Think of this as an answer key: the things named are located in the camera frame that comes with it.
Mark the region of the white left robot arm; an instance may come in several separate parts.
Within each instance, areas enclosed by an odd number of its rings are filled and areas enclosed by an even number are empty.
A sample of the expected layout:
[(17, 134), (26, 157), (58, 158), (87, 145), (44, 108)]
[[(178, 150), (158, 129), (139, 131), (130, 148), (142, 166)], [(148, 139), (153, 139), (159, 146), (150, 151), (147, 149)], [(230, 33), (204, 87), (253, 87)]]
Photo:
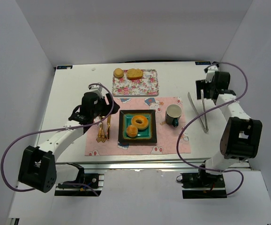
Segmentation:
[(120, 106), (111, 94), (102, 96), (86, 92), (82, 103), (74, 108), (61, 131), (36, 147), (25, 148), (18, 175), (19, 182), (43, 193), (60, 183), (65, 186), (86, 186), (83, 180), (84, 170), (80, 165), (68, 164), (69, 168), (61, 168), (56, 165), (56, 161), (76, 139), (93, 126), (97, 117), (107, 118), (108, 115), (116, 114), (119, 109)]

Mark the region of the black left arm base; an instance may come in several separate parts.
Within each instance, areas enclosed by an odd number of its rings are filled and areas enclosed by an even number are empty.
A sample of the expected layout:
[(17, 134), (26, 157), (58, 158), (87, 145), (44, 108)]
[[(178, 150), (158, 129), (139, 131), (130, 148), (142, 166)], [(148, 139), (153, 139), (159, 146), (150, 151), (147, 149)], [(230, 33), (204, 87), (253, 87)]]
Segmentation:
[(56, 165), (55, 196), (98, 197), (104, 185), (104, 174), (88, 171), (79, 164)]

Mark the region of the orange ring doughnut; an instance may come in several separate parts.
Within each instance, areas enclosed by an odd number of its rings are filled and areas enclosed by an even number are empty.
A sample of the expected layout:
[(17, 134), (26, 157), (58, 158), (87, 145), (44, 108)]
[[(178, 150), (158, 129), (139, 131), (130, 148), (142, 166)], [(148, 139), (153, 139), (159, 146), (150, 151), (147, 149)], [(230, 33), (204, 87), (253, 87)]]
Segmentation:
[(137, 127), (139, 130), (144, 130), (148, 127), (149, 121), (143, 115), (136, 115), (131, 119), (131, 124)]

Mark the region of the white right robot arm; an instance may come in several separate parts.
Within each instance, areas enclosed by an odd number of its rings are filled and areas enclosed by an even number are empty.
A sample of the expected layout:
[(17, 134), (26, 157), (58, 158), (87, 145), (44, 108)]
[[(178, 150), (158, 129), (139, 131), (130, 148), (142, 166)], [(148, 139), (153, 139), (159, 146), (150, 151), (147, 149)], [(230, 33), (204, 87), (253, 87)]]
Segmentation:
[(209, 70), (204, 80), (196, 81), (197, 99), (211, 99), (219, 106), (227, 121), (219, 144), (219, 152), (205, 161), (207, 172), (221, 174), (231, 165), (255, 158), (262, 132), (262, 122), (248, 116), (233, 90), (229, 89), (228, 72)]

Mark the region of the small golden bun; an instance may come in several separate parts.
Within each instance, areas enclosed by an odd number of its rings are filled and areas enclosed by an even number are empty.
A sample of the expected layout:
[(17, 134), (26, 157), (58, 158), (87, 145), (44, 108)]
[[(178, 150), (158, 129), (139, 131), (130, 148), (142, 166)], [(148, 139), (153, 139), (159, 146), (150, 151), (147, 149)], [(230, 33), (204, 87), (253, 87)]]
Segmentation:
[(126, 128), (126, 134), (128, 137), (134, 138), (138, 134), (138, 128), (135, 125), (131, 124)]

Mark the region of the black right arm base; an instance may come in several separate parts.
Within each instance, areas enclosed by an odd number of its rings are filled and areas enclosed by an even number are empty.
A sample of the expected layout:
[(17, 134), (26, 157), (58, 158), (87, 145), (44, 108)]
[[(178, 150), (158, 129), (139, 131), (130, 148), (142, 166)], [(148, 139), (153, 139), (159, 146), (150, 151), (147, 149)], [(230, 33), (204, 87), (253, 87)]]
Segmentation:
[(227, 198), (223, 175), (213, 175), (205, 171), (181, 173), (176, 182), (182, 185), (183, 199)]

